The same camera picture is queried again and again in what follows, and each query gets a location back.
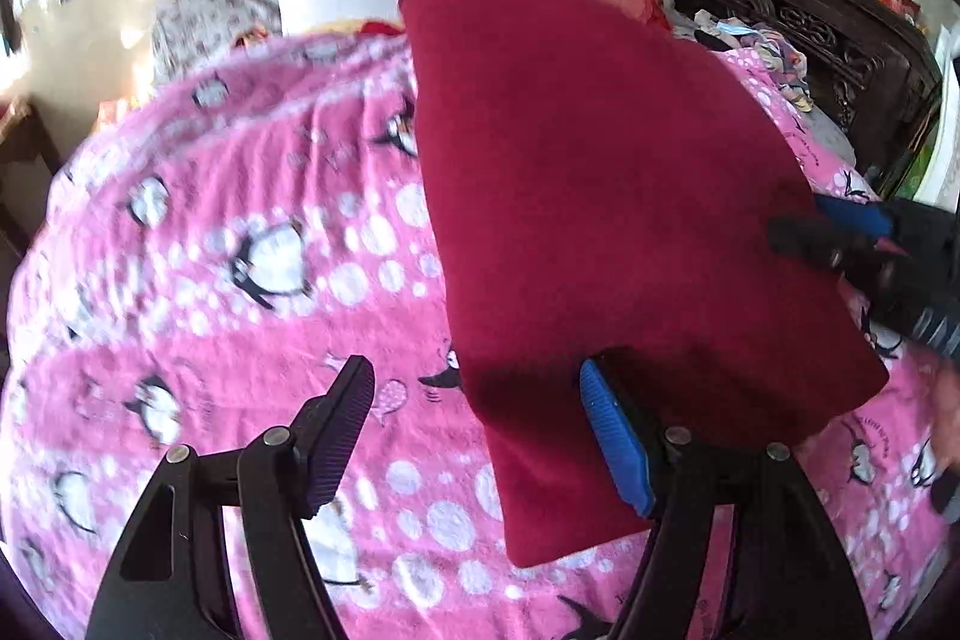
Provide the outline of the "dark red sweater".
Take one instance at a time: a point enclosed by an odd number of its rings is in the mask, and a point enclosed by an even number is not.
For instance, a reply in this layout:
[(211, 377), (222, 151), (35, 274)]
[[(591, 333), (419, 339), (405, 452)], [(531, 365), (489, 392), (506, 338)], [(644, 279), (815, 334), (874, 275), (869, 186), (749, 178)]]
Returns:
[(718, 57), (602, 0), (400, 13), (452, 346), (514, 564), (641, 530), (581, 404), (594, 354), (724, 447), (797, 445), (882, 390), (835, 276), (768, 244), (814, 193)]

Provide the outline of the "small colourful clothes pile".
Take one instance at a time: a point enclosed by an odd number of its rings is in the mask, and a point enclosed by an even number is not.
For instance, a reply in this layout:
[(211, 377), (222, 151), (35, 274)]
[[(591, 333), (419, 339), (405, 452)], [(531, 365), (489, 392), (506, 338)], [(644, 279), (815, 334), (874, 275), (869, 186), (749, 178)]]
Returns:
[(697, 34), (706, 35), (709, 41), (722, 42), (728, 49), (753, 52), (779, 94), (799, 112), (812, 112), (814, 98), (807, 81), (807, 57), (786, 39), (786, 35), (763, 23), (718, 18), (706, 10), (695, 13), (693, 25)]

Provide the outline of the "dark carved wooden headboard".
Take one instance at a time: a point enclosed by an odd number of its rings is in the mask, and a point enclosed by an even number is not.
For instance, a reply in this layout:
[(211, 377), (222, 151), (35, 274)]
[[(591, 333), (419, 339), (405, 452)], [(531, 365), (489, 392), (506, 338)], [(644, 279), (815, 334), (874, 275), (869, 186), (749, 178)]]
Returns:
[(848, 136), (874, 187), (903, 174), (931, 128), (942, 76), (921, 32), (877, 0), (674, 0), (781, 32), (807, 57), (814, 103)]

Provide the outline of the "pink penguin blanket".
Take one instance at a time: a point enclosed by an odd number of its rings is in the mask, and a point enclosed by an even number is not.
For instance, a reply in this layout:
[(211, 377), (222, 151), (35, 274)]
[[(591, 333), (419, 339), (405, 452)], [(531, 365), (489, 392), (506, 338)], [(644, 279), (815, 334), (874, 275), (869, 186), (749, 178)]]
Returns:
[(348, 632), (597, 638), (641, 536), (506, 559), (482, 429), (455, 385), (416, 162), (409, 44), (311, 35), (229, 55), (99, 131), (14, 275), (2, 548), (67, 638), (167, 450), (293, 419), (347, 357), (376, 397), (304, 526)]

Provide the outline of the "dark wooden side table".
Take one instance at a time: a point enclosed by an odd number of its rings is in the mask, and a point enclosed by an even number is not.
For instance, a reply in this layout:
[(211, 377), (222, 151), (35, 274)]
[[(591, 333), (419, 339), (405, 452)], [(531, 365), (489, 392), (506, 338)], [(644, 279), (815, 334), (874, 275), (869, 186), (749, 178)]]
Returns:
[[(43, 115), (26, 97), (14, 96), (3, 101), (0, 143), (2, 167), (41, 161), (50, 175), (57, 174), (62, 167), (59, 149), (44, 124)], [(7, 203), (0, 206), (0, 229), (5, 244), (22, 259), (31, 244), (31, 234), (11, 213)]]

